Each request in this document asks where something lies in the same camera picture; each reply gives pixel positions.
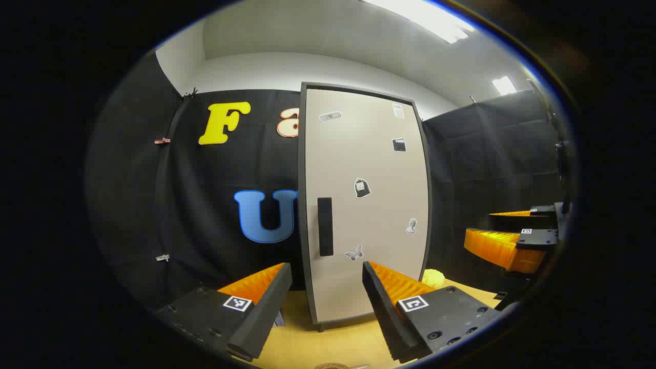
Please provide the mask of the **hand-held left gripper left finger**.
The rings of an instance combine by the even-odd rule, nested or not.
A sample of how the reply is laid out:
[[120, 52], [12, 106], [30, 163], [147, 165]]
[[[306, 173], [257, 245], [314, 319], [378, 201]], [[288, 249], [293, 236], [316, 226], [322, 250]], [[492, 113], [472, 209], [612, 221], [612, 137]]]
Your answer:
[[165, 325], [216, 356], [260, 357], [292, 283], [281, 262], [220, 289], [200, 286], [155, 311]]

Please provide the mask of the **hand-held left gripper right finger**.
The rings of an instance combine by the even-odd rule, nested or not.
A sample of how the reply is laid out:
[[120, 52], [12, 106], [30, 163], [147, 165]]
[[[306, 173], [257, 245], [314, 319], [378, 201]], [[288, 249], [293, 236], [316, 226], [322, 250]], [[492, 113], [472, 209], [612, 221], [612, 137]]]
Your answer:
[[391, 357], [401, 364], [447, 354], [502, 315], [454, 285], [433, 288], [377, 262], [363, 263], [362, 283]]

